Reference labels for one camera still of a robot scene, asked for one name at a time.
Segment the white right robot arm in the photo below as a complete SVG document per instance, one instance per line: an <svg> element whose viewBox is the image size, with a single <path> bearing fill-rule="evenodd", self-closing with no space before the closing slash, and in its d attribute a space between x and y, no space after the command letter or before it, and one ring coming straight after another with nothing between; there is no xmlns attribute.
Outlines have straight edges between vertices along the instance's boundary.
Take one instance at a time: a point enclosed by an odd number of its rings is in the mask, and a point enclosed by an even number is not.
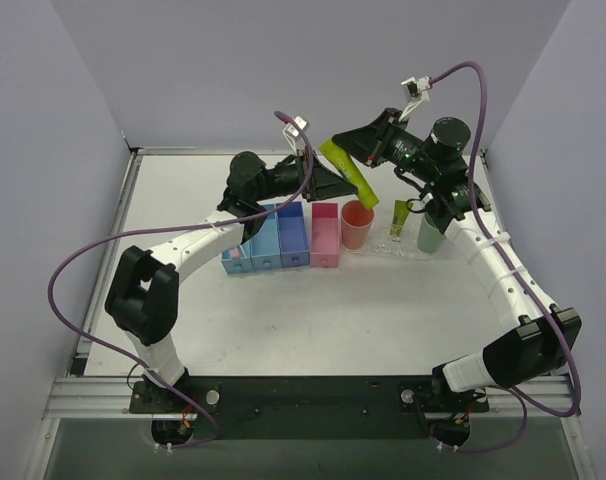
<svg viewBox="0 0 606 480"><path fill-rule="evenodd" d="M515 253L474 179L472 161L463 157L470 138L465 122L443 117L419 139L407 132L400 111L386 109L332 141L369 168L391 163L400 180L418 189L426 216L457 247L496 311L496 340L435 368L450 391L512 388L562 366L575 373L571 352L582 320L575 309L560 308Z"/></svg>

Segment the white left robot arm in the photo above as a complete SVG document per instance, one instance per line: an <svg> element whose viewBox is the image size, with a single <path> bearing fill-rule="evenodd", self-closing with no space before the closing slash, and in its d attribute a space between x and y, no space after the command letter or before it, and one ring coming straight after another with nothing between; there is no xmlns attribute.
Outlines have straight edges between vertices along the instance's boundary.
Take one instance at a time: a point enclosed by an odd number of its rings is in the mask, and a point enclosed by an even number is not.
<svg viewBox="0 0 606 480"><path fill-rule="evenodd" d="M312 202L357 192L345 169L329 170L317 156L300 152L269 167L244 151L231 160L222 201L204 228L147 250L131 246L122 253L105 310L143 361L146 379L155 384L152 398L162 409L179 410L188 398L188 387L180 380L187 369L171 335L181 282L217 255L252 239L266 220L263 201L300 193Z"/></svg>

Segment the orange plastic cup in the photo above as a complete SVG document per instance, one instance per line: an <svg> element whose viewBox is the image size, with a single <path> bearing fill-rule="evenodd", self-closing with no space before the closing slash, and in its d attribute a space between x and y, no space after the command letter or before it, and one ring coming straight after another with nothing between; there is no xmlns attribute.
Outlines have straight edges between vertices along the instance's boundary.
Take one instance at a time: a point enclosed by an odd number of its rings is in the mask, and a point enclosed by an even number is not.
<svg viewBox="0 0 606 480"><path fill-rule="evenodd" d="M374 211L358 200L345 203L340 212L341 242L348 250L358 250L367 239L374 220Z"/></svg>

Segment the green plastic cup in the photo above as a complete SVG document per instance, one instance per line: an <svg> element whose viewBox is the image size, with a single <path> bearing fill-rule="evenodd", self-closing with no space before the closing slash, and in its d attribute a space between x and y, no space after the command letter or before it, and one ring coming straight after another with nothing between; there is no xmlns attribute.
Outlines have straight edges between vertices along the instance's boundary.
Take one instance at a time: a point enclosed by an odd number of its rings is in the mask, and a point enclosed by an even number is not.
<svg viewBox="0 0 606 480"><path fill-rule="evenodd" d="M436 253L444 242L444 235L439 231L433 219L424 214L416 240L417 248L425 254Z"/></svg>

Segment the yellow green toothpaste tube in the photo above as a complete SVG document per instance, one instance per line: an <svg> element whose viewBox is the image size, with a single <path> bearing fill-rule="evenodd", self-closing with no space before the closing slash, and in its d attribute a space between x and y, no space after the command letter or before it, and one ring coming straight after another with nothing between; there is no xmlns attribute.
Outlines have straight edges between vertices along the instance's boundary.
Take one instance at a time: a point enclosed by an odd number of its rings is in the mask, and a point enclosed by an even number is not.
<svg viewBox="0 0 606 480"><path fill-rule="evenodd" d="M389 237L392 241L399 242L410 213L412 203L408 200L396 200L394 203L392 221L389 229Z"/></svg>
<svg viewBox="0 0 606 480"><path fill-rule="evenodd" d="M319 147L319 151L350 184L357 188L357 197L362 206L366 210L373 210L379 199L351 156L331 139L326 140Z"/></svg>

